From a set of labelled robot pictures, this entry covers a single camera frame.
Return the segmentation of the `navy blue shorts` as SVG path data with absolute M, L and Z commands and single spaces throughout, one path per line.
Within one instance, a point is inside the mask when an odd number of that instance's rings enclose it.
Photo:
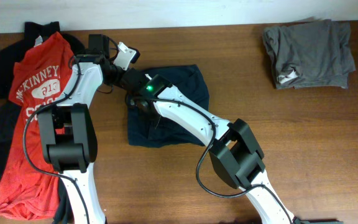
M 131 146 L 162 147 L 192 143 L 206 146 L 213 137 L 209 93 L 197 65 L 143 70 L 148 84 L 141 107 L 128 109 L 127 135 Z

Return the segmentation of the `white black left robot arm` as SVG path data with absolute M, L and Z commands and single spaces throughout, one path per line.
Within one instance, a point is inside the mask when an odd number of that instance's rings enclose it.
M 43 156 L 67 191 L 75 223 L 106 223 L 94 182 L 98 142 L 89 107 L 103 83 L 138 91 L 148 78 L 103 57 L 81 55 L 70 63 L 71 77 L 57 100 L 37 113 Z

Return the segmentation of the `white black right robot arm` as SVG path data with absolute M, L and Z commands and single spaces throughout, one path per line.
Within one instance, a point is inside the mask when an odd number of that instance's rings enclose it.
M 297 223 L 270 184 L 264 153 L 245 121 L 230 122 L 210 113 L 160 75 L 126 75 L 120 84 L 136 107 L 176 122 L 206 146 L 196 165 L 196 180 L 204 191 L 219 198 L 246 196 L 262 223 Z M 202 183 L 205 157 L 210 157 L 216 175 L 238 193 L 220 194 Z

